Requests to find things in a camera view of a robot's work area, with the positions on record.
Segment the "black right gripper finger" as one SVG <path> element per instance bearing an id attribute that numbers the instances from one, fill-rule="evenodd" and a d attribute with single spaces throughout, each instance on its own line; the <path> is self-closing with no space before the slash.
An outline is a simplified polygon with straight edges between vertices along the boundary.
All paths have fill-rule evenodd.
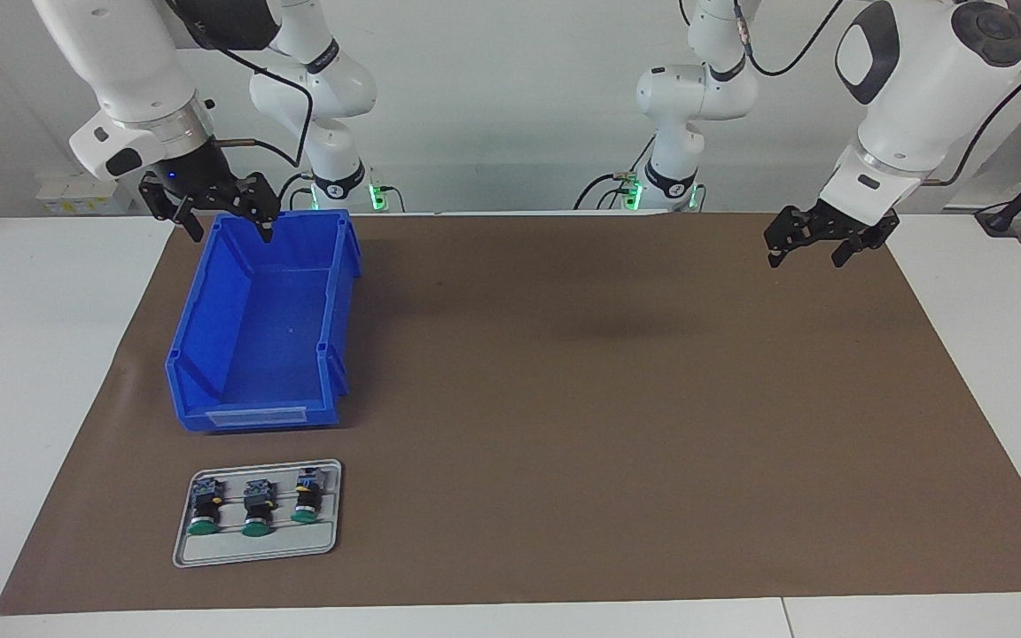
<path id="1" fill-rule="evenodd" d="M 247 175 L 232 182 L 231 213 L 250 222 L 263 243 L 273 238 L 273 225 L 281 214 L 281 201 L 263 175 Z"/>
<path id="2" fill-rule="evenodd" d="M 176 203 L 158 176 L 143 176 L 139 181 L 139 195 L 154 219 L 172 222 L 185 230 L 191 241 L 201 243 L 204 230 L 193 213 L 193 202 L 183 198 Z"/>

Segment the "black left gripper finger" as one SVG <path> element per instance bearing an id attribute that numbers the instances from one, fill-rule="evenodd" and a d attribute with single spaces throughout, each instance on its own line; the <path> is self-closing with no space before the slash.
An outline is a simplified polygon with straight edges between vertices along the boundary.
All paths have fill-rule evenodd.
<path id="1" fill-rule="evenodd" d="M 768 246 L 768 263 L 773 269 L 779 268 L 791 252 L 817 243 L 817 237 L 810 229 L 811 218 L 797 207 L 783 207 L 770 225 L 763 230 L 763 239 Z"/>
<path id="2" fill-rule="evenodd" d="M 848 260 L 859 252 L 867 249 L 880 249 L 897 226 L 900 226 L 900 218 L 883 217 L 876 225 L 867 229 L 850 231 L 846 239 L 843 239 L 833 252 L 834 267 L 838 269 L 844 267 Z"/>

